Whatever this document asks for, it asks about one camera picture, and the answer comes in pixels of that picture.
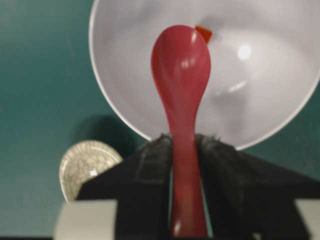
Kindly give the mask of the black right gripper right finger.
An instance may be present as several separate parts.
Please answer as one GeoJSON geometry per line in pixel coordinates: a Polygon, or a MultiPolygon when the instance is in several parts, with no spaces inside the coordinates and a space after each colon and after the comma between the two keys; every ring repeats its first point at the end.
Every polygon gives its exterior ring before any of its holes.
{"type": "Polygon", "coordinates": [[[216,240],[312,240],[320,183],[198,134],[196,146],[216,240]]]}

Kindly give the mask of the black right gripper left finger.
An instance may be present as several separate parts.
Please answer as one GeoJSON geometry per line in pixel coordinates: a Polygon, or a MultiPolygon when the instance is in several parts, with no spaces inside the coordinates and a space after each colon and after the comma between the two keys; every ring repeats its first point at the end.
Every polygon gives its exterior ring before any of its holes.
{"type": "Polygon", "coordinates": [[[172,138],[145,144],[80,184],[57,219],[56,240],[168,240],[172,138]]]}

